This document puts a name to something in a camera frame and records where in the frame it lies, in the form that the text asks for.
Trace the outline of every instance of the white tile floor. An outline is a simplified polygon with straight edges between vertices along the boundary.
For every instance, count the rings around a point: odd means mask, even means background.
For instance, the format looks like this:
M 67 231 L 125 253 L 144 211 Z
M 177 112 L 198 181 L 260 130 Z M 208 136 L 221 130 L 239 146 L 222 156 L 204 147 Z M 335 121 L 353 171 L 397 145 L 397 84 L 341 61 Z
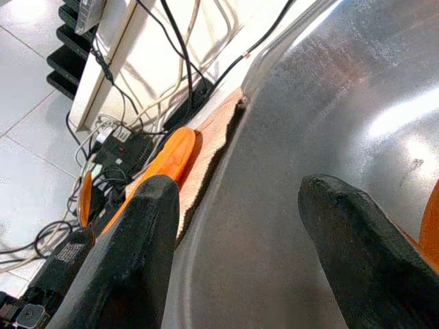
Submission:
M 46 57 L 61 45 L 62 4 L 0 0 L 0 251 L 29 243 L 60 218 L 79 171 L 64 125 L 71 100 L 46 82 Z M 0 291 L 18 297 L 41 264 L 0 274 Z

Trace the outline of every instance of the orange plastic part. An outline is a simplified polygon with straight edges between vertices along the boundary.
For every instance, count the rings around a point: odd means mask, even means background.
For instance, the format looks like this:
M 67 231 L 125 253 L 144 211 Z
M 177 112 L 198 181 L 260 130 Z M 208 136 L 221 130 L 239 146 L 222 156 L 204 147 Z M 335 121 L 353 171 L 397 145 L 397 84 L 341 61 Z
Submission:
M 396 222 L 394 222 L 394 221 L 392 221 L 391 219 L 389 219 L 391 222 L 392 222 L 392 224 L 394 225 L 394 226 L 396 226 L 403 234 L 404 234 L 404 237 L 405 237 L 405 239 L 411 244 L 411 245 L 413 245 L 415 248 L 416 248 L 416 250 L 419 250 L 420 248 L 419 248 L 419 244 L 400 226 L 400 225 L 398 225 L 398 223 L 396 223 Z
M 88 225 L 88 216 L 90 216 L 91 207 L 91 172 L 87 171 L 85 175 L 84 182 L 82 183 L 82 188 L 80 191 L 79 201 L 78 201 L 78 217 L 80 224 L 83 228 Z
M 439 273 L 439 181 L 436 182 L 424 210 L 419 248 L 421 254 Z
M 187 127 L 177 129 L 171 137 L 169 137 L 163 150 L 157 155 L 154 161 L 152 161 L 151 165 L 143 174 L 131 194 L 126 198 L 125 202 L 108 222 L 107 226 L 102 231 L 102 234 L 105 234 L 113 226 L 136 193 L 138 187 L 148 178 L 154 175 L 167 175 L 177 182 L 185 170 L 194 146 L 195 132 Z

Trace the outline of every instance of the black cable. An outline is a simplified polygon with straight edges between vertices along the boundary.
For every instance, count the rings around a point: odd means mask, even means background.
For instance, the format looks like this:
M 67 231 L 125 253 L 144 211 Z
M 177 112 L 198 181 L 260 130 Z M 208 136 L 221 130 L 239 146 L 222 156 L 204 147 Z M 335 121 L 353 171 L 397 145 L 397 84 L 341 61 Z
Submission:
M 95 56 L 96 62 L 100 65 L 102 71 L 104 72 L 105 78 L 111 83 L 111 86 L 115 87 L 120 92 L 122 97 L 128 98 L 128 101 L 130 101 L 134 112 L 137 115 L 139 115 L 139 111 L 137 110 L 137 107 L 134 104 L 134 101 L 132 100 L 132 98 L 130 96 L 128 96 L 123 90 L 121 90 L 118 85 L 115 84 L 115 79 L 111 73 L 110 67 L 105 62 L 104 56 L 102 55 L 102 52 L 99 49 L 99 44 L 97 41 L 96 41 L 96 45 L 97 45 L 98 49 L 95 48 L 95 45 L 93 44 L 93 42 L 91 43 L 91 53 Z M 143 130 L 143 121 L 141 118 L 139 118 L 139 121 L 141 123 L 141 129 Z
M 120 128 L 119 133 L 122 131 L 122 127 L 124 127 L 123 125 L 123 120 L 125 119 L 125 113 L 126 113 L 126 102 L 125 102 L 125 96 L 123 96 L 122 93 L 120 93 L 122 96 L 122 102 L 123 102 L 123 110 L 122 110 L 122 117 L 121 117 L 121 123 L 119 124 L 119 126 L 115 129 L 118 130 Z
M 35 260 L 39 260 L 39 259 L 42 259 L 42 258 L 35 257 L 30 262 L 34 262 Z M 0 265 L 10 264 L 10 263 L 19 263 L 19 262 L 23 262 L 24 260 L 26 260 L 26 259 L 25 258 L 15 258 L 15 259 L 10 259 L 10 260 L 4 260 L 4 261 L 0 262 Z
M 150 15 L 152 17 L 152 19 L 154 19 L 156 21 L 157 24 L 160 25 L 161 29 L 163 30 L 163 33 L 165 33 L 166 39 L 168 40 L 169 44 L 171 45 L 172 49 L 183 59 L 185 60 L 185 57 L 183 56 L 182 53 L 180 53 L 177 49 L 177 47 L 175 46 L 175 44 L 172 42 L 171 37 L 169 36 L 169 34 L 167 33 L 166 27 L 163 25 L 162 22 L 160 22 L 160 20 L 154 15 L 152 14 L 151 10 L 149 10 L 148 8 L 146 8 L 146 6 L 141 2 L 141 0 L 136 0 L 136 2 L 148 13 L 148 15 Z M 195 70 L 195 72 L 201 77 L 204 87 L 205 89 L 207 89 L 207 83 L 206 83 L 206 78 L 204 77 L 203 73 L 192 63 L 190 62 L 191 66 L 193 67 L 193 69 Z
M 109 183 L 109 182 L 120 182 L 124 183 L 124 180 L 120 180 L 119 178 L 106 178 L 105 180 L 101 180 L 98 182 L 95 186 L 98 187 L 99 185 L 102 185 L 103 183 Z
M 76 137 L 75 133 L 73 132 L 73 130 L 70 128 L 70 124 L 69 124 L 69 116 L 70 116 L 70 111 L 68 111 L 67 115 L 66 115 L 66 126 L 67 126 L 67 130 L 70 132 L 70 135 L 73 137 L 73 139 L 75 140 L 75 142 L 78 145 L 81 145 L 80 140 Z M 85 149 L 83 147 L 81 147 L 81 151 L 84 154 L 84 157 L 87 159 L 87 153 L 85 152 Z
M 91 143 L 92 143 L 92 140 L 93 140 L 93 136 L 91 136 L 91 137 L 88 139 L 88 157 L 89 157 L 89 158 L 91 157 Z
M 129 179 L 128 179 L 128 175 L 125 173 L 125 171 L 123 171 L 123 169 L 122 169 L 121 167 L 115 167 L 114 169 L 107 169 L 107 170 L 102 171 L 98 176 L 96 176 L 96 177 L 93 179 L 92 183 L 95 183 L 96 180 L 97 180 L 99 177 L 101 177 L 101 176 L 103 176 L 103 175 L 105 175 L 105 174 L 107 174 L 107 173 L 114 173 L 114 172 L 116 172 L 116 171 L 122 173 L 122 176 L 123 176 L 123 178 L 124 178 L 126 184 L 129 184 L 129 183 L 130 183 L 130 181 L 129 181 Z
M 75 196 L 75 194 L 80 190 L 81 188 L 81 184 L 82 184 L 82 177 L 80 177 L 79 181 L 78 181 L 78 186 L 75 188 L 75 190 L 73 191 L 73 193 L 71 194 L 70 197 Z
M 51 223 L 48 223 L 44 228 L 42 228 L 42 229 L 40 230 L 40 232 L 38 232 L 38 234 L 36 235 L 36 238 L 35 238 L 35 240 L 34 240 L 34 242 L 33 242 L 35 252 L 36 252 L 41 258 L 47 258 L 48 256 L 43 255 L 43 253 L 42 253 L 42 252 L 39 250 L 39 248 L 38 248 L 38 242 L 40 241 L 40 235 L 41 235 L 42 233 L 44 233 L 45 230 L 47 230 L 48 228 L 50 228 L 51 226 L 56 225 L 56 224 L 61 224 L 61 225 L 62 225 L 62 224 L 65 224 L 65 225 L 67 225 L 67 226 L 69 227 L 70 233 L 73 232 L 73 226 L 72 226 L 68 221 L 52 221 Z
M 65 231 L 65 230 L 68 230 L 68 228 L 60 228 L 59 229 L 59 231 Z M 41 235 L 39 240 L 38 240 L 38 242 L 40 240 L 43 240 L 46 236 L 48 236 L 52 232 L 53 232 L 53 230 L 50 230 L 50 231 L 44 233 L 43 235 Z M 34 242 L 35 242 L 35 240 L 33 240 L 32 242 L 29 242 L 27 245 L 24 245 L 22 247 L 18 247 L 18 248 L 15 248 L 15 249 L 9 249 L 9 250 L 6 250 L 6 251 L 2 251 L 2 252 L 0 252 L 0 255 L 15 254 L 16 252 L 21 252 L 23 250 L 26 250 L 27 248 L 32 247 L 34 245 Z
M 76 216 L 76 214 L 75 214 L 75 211 L 74 210 L 72 210 L 70 207 L 71 207 L 71 204 L 73 203 L 73 202 L 76 202 L 76 200 L 70 200 L 70 199 L 68 199 L 67 200 L 67 209 L 69 210 L 69 212 L 73 215 L 73 216 Z
M 142 134 L 151 135 L 151 136 L 166 135 L 168 133 L 169 132 L 167 132 L 166 130 L 163 130 L 162 132 L 142 132 Z
M 212 89 L 210 90 L 210 95 L 212 95 L 213 91 L 219 86 L 221 81 L 228 75 L 228 73 L 235 67 L 236 64 L 238 64 L 244 57 L 246 57 L 249 53 L 251 53 L 254 49 L 256 49 L 261 43 L 265 41 L 268 36 L 276 29 L 277 25 L 282 21 L 285 14 L 288 12 L 289 7 L 295 2 L 296 0 L 288 0 L 287 3 L 283 6 L 283 9 L 281 10 L 281 13 L 277 16 L 277 19 L 274 21 L 273 25 L 268 29 L 268 31 L 258 40 L 256 41 L 253 46 L 251 46 L 247 51 L 240 55 L 232 64 L 229 65 L 229 67 L 220 75 L 220 77 L 217 79 L 217 81 L 212 86 Z
M 185 45 L 185 41 L 183 40 L 183 37 L 181 36 L 180 30 L 178 29 L 176 20 L 174 19 L 174 16 L 172 16 L 171 10 L 169 9 L 166 0 L 160 1 L 163 9 L 165 10 L 166 16 L 169 19 L 169 22 L 171 23 L 172 29 L 174 30 L 174 33 L 176 34 L 177 40 L 180 43 L 181 50 L 183 52 L 183 55 L 185 57 L 186 62 L 186 72 L 187 72 L 187 85 L 189 89 L 189 96 L 187 98 L 187 112 L 190 112 L 192 110 L 192 98 L 193 98 L 193 85 L 192 85 L 192 71 L 191 71 L 191 59 L 189 58 L 189 53 L 187 52 L 187 48 Z

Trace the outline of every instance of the white cable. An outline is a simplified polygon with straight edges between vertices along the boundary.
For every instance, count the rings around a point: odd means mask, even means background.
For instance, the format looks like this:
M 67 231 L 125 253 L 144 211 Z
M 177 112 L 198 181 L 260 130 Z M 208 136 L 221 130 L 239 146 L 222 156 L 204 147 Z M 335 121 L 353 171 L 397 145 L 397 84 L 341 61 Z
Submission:
M 224 50 L 224 48 L 227 47 L 227 45 L 229 44 L 229 42 L 232 38 L 232 25 L 230 24 L 230 21 L 228 20 L 227 13 L 224 10 L 224 7 L 220 3 L 220 0 L 213 0 L 213 2 L 215 2 L 215 5 L 217 6 L 219 12 L 222 15 L 222 18 L 226 22 L 227 34 L 225 35 L 225 40 L 222 43 L 221 47 L 217 50 L 217 55 L 212 56 L 212 58 L 207 63 L 202 63 L 201 67 L 202 67 L 202 69 L 205 68 L 206 71 L 207 71 L 207 68 L 217 59 L 218 55 L 221 54 L 221 52 Z
M 76 186 L 78 185 L 80 178 L 78 177 L 75 181 L 75 184 L 73 185 L 72 188 L 72 192 L 71 194 L 73 194 L 75 192 Z M 66 211 L 64 212 L 63 216 L 61 217 L 61 221 L 65 221 L 67 218 L 67 214 L 69 213 L 69 209 L 67 208 Z M 60 227 L 61 227 L 61 223 L 59 223 L 54 231 L 50 234 L 49 238 L 43 243 L 43 245 L 41 246 L 41 251 L 45 251 L 45 249 L 47 247 L 49 247 L 49 244 L 51 243 L 51 241 L 53 240 L 53 238 L 55 237 L 55 234 L 59 231 Z M 29 264 L 30 262 L 32 262 L 36 257 L 38 256 L 38 254 L 36 252 L 34 252 L 34 254 L 32 254 L 31 256 L 27 257 L 25 260 L 22 260 L 20 263 L 9 266 L 9 267 L 4 267 L 0 269 L 0 274 L 8 272 L 8 271 L 12 271 L 13 269 L 18 269 L 19 267 L 25 266 L 26 264 Z
M 161 131 L 161 127 L 160 127 L 161 117 L 162 117 L 162 107 L 161 107 L 161 103 L 158 103 L 157 104 L 157 116 L 156 116 L 156 132 Z
M 101 118 L 107 118 L 107 119 L 113 120 L 116 124 L 121 122 L 120 120 L 110 116 L 109 114 L 105 114 L 105 113 L 98 114 L 97 118 L 98 118 L 98 120 L 100 120 Z
M 107 120 L 107 121 L 104 121 L 103 123 L 100 123 L 94 130 L 92 130 L 92 132 L 82 141 L 80 146 L 76 149 L 76 151 L 75 151 L 75 161 L 78 164 L 78 166 L 80 166 L 80 167 L 84 166 L 84 165 L 80 164 L 80 161 L 78 160 L 78 154 L 79 154 L 81 148 L 83 148 L 85 143 L 87 143 L 87 141 L 94 136 L 94 134 L 100 129 L 100 127 L 102 127 L 103 125 L 105 125 L 108 122 L 112 123 L 113 120 Z
M 184 37 L 185 45 L 187 45 L 187 43 L 189 42 L 189 38 L 191 36 L 193 26 L 195 25 L 195 22 L 197 20 L 198 12 L 200 11 L 200 2 L 201 0 L 195 0 L 195 3 L 193 5 L 191 21 L 189 22 L 189 26 L 187 27 L 187 32 Z M 132 127 L 150 108 L 153 108 L 154 106 L 158 105 L 160 102 L 168 99 L 180 88 L 181 82 L 183 81 L 183 64 L 184 64 L 184 59 L 180 57 L 178 61 L 178 77 L 176 80 L 176 84 L 174 85 L 174 87 L 171 88 L 171 91 L 169 91 L 169 89 L 166 90 L 156 101 L 148 105 L 146 108 L 142 109 L 142 111 L 140 111 L 140 113 L 137 115 L 135 120 L 131 122 L 128 125 L 128 127 Z

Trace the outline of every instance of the black rack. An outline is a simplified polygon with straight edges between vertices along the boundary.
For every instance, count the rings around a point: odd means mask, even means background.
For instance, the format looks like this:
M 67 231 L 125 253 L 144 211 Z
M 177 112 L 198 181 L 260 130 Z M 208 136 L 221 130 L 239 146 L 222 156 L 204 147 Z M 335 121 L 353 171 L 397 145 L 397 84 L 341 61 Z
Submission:
M 47 82 L 71 99 L 75 98 L 97 29 L 96 26 L 82 36 L 75 33 L 79 10 L 80 0 L 64 0 L 58 10 L 64 25 L 56 30 L 64 45 L 47 57 L 47 63 L 55 70 L 47 76 Z

